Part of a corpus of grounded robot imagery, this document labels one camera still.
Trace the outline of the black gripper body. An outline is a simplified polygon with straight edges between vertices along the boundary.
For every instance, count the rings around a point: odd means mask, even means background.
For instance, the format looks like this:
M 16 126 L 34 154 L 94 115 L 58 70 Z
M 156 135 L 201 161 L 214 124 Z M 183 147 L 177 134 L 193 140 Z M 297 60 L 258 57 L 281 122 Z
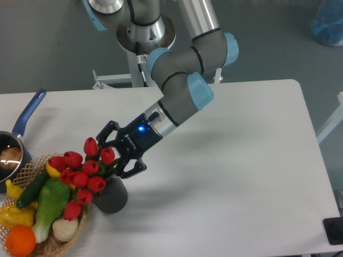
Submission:
M 126 127 L 117 131 L 114 148 L 120 157 L 137 160 L 163 139 L 151 125 L 144 113 L 135 118 Z

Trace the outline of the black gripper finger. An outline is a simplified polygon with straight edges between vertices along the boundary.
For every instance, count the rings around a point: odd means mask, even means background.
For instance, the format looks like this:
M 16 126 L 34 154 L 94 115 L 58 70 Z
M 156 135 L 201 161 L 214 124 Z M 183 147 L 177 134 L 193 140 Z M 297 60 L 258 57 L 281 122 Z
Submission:
M 108 137 L 113 133 L 117 132 L 120 129 L 119 123 L 113 120 L 110 120 L 105 127 L 100 131 L 96 136 L 98 142 L 98 147 L 100 149 L 105 149 L 107 147 L 117 150 L 117 141 L 116 139 L 112 141 L 107 141 Z
M 126 166 L 130 161 L 134 161 L 133 168 L 126 170 Z M 114 174 L 122 179 L 127 179 L 145 171 L 146 169 L 147 166 L 141 158 L 135 160 L 121 157 L 114 168 Z

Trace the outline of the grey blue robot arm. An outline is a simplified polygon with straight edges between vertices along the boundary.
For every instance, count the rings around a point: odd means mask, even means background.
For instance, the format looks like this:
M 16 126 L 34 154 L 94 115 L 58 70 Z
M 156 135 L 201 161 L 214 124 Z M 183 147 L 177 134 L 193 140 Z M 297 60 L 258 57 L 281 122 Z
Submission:
M 146 169 L 143 154 L 202 110 L 214 98 L 203 76 L 238 57 L 234 36 L 221 31 L 210 1 L 179 1 L 192 45 L 179 54 L 170 46 L 174 24 L 160 12 L 159 1 L 84 1 L 94 26 L 116 28 L 117 40 L 135 55 L 139 84 L 151 78 L 162 98 L 126 127 L 109 122 L 97 136 L 101 148 L 113 147 L 119 158 L 103 166 L 105 173 L 129 178 Z

